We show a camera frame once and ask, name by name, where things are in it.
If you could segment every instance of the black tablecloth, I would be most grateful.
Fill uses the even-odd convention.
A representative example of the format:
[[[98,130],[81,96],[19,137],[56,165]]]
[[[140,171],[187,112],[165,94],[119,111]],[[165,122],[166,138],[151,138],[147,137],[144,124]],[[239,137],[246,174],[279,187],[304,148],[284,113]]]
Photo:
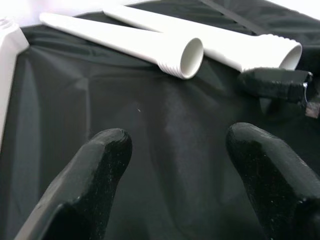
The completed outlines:
[[[320,21],[262,0],[215,3],[266,33],[301,42],[298,69],[318,78]],[[198,0],[136,7],[254,31]],[[124,25],[102,12],[81,18]],[[49,27],[23,32],[30,48],[17,59],[0,156],[0,239],[17,234],[81,145],[109,128],[128,131],[133,153],[114,198],[108,240],[264,239],[225,147],[226,130],[236,122],[282,138],[320,173],[319,121],[290,104],[263,114],[259,99],[238,90],[234,69],[205,57],[193,79],[180,80]]]

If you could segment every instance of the black fabric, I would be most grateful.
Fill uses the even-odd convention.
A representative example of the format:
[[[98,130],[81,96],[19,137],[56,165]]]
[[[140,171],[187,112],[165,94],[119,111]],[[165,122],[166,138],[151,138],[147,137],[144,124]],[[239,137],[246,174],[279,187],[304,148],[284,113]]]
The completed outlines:
[[[303,43],[298,66],[319,75],[320,22],[260,0],[215,1],[267,31]],[[252,31],[197,0],[137,8],[233,31]],[[102,12],[82,18],[120,24]],[[320,173],[320,123],[294,104],[263,114],[238,72],[204,58],[179,80],[156,65],[45,26],[23,30],[0,156],[0,239],[12,239],[49,183],[99,131],[123,128],[131,162],[119,182],[105,239],[262,240],[225,147],[248,122],[286,141]]]

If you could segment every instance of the black object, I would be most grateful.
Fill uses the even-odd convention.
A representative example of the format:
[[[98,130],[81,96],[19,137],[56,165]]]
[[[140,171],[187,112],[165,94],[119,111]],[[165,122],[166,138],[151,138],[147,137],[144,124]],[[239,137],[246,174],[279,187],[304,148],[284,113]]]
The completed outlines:
[[[319,116],[320,104],[310,102],[318,92],[309,71],[259,67],[242,72],[237,80],[242,90],[255,97],[299,104],[307,116]]]
[[[320,239],[320,180],[281,139],[249,123],[226,136],[230,158],[268,239]]]
[[[16,240],[101,240],[132,142],[122,129],[98,133],[51,182]]]

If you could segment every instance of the white cone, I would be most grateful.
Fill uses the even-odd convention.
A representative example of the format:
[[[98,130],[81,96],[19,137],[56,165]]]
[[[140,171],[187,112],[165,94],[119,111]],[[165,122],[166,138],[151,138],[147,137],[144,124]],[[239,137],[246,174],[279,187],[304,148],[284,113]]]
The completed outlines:
[[[302,54],[300,43],[272,34],[250,36],[120,4],[107,4],[103,12],[138,28],[195,36],[208,57],[240,72],[259,67],[294,70]]]
[[[192,78],[202,63],[204,49],[198,38],[172,37],[53,13],[41,13],[39,18],[49,27],[157,64],[163,72],[181,79]]]
[[[0,146],[4,134],[16,59],[28,47],[29,43],[18,24],[6,17],[0,17]]]

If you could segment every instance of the threaded end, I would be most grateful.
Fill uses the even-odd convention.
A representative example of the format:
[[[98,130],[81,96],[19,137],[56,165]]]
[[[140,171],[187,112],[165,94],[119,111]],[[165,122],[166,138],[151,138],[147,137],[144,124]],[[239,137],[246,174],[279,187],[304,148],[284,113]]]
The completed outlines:
[[[199,38],[192,38],[185,44],[183,41],[171,41],[170,48],[164,51],[157,61],[159,68],[180,79],[190,79],[198,72],[203,56],[204,47]]]
[[[242,72],[254,68],[281,68],[295,70],[302,55],[299,42],[282,36],[264,34],[255,36],[250,46],[251,55]]]
[[[0,16],[0,30],[7,29],[14,24],[14,21],[6,16]]]

